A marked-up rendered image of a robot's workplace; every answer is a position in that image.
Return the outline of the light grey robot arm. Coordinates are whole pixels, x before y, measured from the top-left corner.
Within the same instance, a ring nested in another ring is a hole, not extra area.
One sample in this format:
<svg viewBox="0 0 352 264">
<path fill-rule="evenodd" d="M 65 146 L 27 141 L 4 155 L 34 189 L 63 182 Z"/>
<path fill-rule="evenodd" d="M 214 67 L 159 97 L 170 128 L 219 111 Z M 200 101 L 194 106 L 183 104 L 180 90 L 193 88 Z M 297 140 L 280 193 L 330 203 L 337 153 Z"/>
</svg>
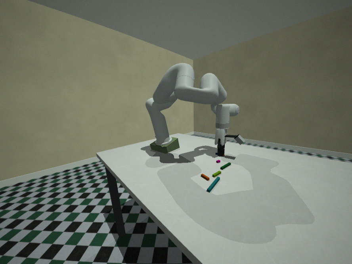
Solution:
<svg viewBox="0 0 352 264">
<path fill-rule="evenodd" d="M 153 98 L 146 101 L 145 105 L 157 139 L 156 145 L 166 145 L 172 141 L 165 116 L 160 111 L 169 108 L 177 99 L 210 104 L 216 114 L 216 128 L 229 128 L 230 116 L 239 113 L 238 105 L 221 104 L 226 99 L 227 93 L 214 74 L 205 74 L 201 78 L 200 88 L 194 88 L 194 78 L 191 65 L 187 63 L 173 65 L 162 77 Z"/>
</svg>

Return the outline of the turquoise rod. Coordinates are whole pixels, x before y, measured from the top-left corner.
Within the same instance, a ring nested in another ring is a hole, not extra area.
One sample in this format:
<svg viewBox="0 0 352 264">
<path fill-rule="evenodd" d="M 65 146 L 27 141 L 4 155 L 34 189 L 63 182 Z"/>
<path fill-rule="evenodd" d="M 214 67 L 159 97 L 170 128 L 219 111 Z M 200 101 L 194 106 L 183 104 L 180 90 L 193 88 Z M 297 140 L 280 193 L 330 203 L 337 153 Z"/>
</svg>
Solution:
<svg viewBox="0 0 352 264">
<path fill-rule="evenodd" d="M 217 177 L 214 182 L 208 187 L 207 192 L 211 192 L 211 190 L 214 188 L 214 186 L 218 183 L 218 181 L 220 180 L 220 177 Z"/>
</svg>

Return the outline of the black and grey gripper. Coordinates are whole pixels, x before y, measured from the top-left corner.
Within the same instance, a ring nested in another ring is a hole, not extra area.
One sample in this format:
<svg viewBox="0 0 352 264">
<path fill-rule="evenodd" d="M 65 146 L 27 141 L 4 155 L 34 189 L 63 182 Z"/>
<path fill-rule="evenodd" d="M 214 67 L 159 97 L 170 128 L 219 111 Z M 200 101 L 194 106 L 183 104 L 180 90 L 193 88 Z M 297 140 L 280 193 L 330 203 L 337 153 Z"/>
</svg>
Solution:
<svg viewBox="0 0 352 264">
<path fill-rule="evenodd" d="M 224 154 L 224 148 L 225 148 L 225 143 L 227 142 L 227 129 L 229 128 L 216 128 L 216 133 L 215 133 L 215 145 L 217 145 L 218 148 L 218 156 L 223 156 Z"/>
</svg>

